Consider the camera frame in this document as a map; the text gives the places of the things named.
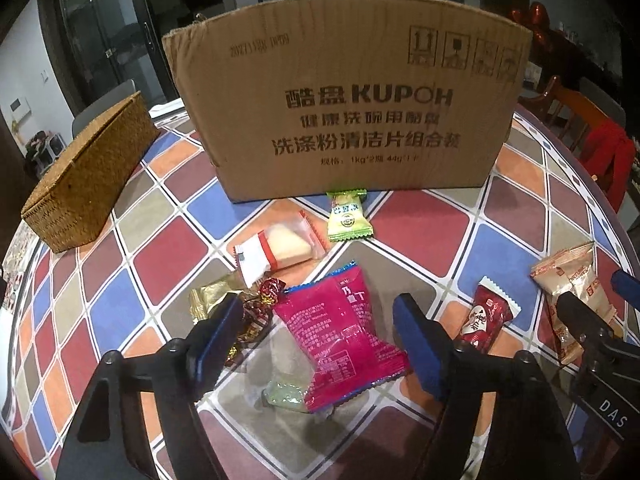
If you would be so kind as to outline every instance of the magenta plastic wrapper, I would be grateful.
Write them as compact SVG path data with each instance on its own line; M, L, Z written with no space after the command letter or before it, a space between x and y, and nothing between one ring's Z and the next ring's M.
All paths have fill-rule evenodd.
M376 337L369 291L355 262L290 288L274 307L316 366L305 394L315 412L404 374L404 351Z

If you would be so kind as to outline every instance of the white wall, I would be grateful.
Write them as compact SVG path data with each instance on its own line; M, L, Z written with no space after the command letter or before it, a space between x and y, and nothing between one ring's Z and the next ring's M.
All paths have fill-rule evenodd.
M622 74L620 34L617 19L605 0L531 0L542 2L549 13L551 29L559 23L574 30L578 40L598 54L600 63L607 62L609 69Z
M41 72L49 79L44 82ZM39 130L62 134L71 142L73 114L54 76L42 39L37 0L30 0L0 44L0 110L7 125L13 121L10 104L26 98L31 115L20 122L20 138L31 139Z

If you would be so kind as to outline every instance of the green snack package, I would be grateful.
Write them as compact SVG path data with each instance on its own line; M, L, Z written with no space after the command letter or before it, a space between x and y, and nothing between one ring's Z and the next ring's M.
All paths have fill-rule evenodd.
M366 196L365 189L329 192L331 214L327 226L329 241L341 242L354 238L363 238L373 234L373 227L364 218L360 197Z

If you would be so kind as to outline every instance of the woven basket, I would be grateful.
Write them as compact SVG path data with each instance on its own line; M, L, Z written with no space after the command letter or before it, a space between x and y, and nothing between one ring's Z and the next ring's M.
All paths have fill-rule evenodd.
M97 116L47 171L22 218L55 253L94 241L158 136L140 92Z

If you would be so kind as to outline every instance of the diamond patterned tablecloth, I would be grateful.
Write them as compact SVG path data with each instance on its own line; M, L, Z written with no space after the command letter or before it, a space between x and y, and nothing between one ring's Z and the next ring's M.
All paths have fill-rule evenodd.
M54 477L72 413L104 352L145 354L185 336L192 327L190 288L232 269L231 247L272 222L303 208L321 232L326 229L325 196L232 204L187 115L158 126L161 136L98 240L63 254L37 247L24 280L2 423L41 478ZM412 293L423 312L454 335L478 281L488 275L522 308L492 353L512 356L524 348L537 355L577 442L586 416L562 391L578 363L558 368L544 300L529 269L547 254L596 240L598 275L618 313L615 330L637 344L636 313L612 292L609 278L618 267L634 272L638 261L628 239L619 238L622 228L608 205L597 203L588 187L593 183L578 177L577 162L569 158L516 113L483 187L372 192L365 210L374 238L335 244L321 262L277 276L296 285L355 259L372 291L378 333L391 341L397 294ZM269 335L198 404L229 478L411 476L440 409L414 376L368 390L322 420L262 405L260 393L277 372L311 374L276 319ZM160 475L171 478L153 395L142 395ZM493 405L494 396L486 394L466 476L478 470Z

